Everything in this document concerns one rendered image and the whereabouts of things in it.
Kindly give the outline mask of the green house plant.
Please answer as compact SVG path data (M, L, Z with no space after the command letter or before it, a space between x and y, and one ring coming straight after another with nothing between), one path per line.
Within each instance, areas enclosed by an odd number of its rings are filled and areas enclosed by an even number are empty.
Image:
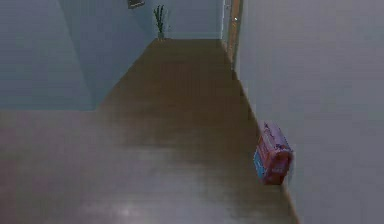
M155 18L155 25L157 27L157 39L159 41L164 41L166 39L167 32L167 8L164 5L157 5L153 9L153 14Z

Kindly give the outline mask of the red and blue box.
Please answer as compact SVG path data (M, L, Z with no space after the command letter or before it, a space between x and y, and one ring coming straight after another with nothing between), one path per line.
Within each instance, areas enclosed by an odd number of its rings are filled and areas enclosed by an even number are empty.
M281 185L293 161L293 150L276 123L264 121L260 131L254 154L257 175L266 185Z

